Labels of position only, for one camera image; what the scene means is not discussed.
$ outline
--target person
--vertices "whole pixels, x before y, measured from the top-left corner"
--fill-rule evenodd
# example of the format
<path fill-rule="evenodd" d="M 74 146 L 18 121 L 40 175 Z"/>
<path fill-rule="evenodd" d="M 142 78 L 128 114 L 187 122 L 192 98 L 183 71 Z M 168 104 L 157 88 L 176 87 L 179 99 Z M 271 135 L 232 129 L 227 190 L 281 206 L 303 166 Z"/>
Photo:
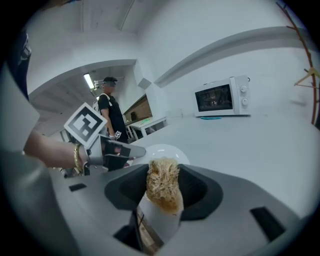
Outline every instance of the person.
<path fill-rule="evenodd" d="M 115 133 L 121 133 L 117 139 L 118 142 L 128 143 L 125 122 L 119 108 L 119 104 L 112 96 L 115 90 L 116 82 L 118 80 L 114 77 L 107 76 L 102 82 L 103 93 L 99 96 L 98 106 L 101 115 L 107 120 L 106 128 L 109 137 L 114 138 Z"/>

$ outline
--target white microwave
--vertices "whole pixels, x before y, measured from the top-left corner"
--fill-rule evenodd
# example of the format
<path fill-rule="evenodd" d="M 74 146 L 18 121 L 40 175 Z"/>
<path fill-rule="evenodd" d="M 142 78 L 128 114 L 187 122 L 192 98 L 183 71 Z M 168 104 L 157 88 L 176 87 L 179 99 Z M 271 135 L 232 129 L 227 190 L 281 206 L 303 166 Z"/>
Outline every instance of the white microwave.
<path fill-rule="evenodd" d="M 214 81 L 191 91 L 194 114 L 203 116 L 250 115 L 250 88 L 246 75 Z"/>

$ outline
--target white wall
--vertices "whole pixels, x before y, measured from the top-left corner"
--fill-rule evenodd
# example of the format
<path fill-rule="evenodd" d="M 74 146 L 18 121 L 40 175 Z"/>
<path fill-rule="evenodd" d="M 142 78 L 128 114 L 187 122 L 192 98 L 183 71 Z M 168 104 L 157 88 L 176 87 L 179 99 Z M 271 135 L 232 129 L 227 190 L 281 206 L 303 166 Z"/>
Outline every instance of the white wall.
<path fill-rule="evenodd" d="M 315 67 L 320 69 L 320 55 L 313 51 L 311 54 Z M 232 76 L 248 75 L 251 79 L 249 86 L 252 116 L 289 111 L 310 122 L 313 89 L 294 86 L 295 82 L 306 75 L 304 68 L 308 66 L 304 49 L 257 49 L 211 62 L 176 79 L 163 90 L 169 107 L 182 109 L 185 116 L 194 112 L 191 89 Z M 308 79 L 302 84 L 310 85 L 310 81 Z"/>
<path fill-rule="evenodd" d="M 124 81 L 116 87 L 117 101 L 122 113 L 126 112 L 144 94 L 145 90 L 137 86 L 133 67 L 129 66 L 124 72 Z"/>
<path fill-rule="evenodd" d="M 168 0 L 139 32 L 154 79 L 195 52 L 247 31 L 290 25 L 275 0 Z"/>

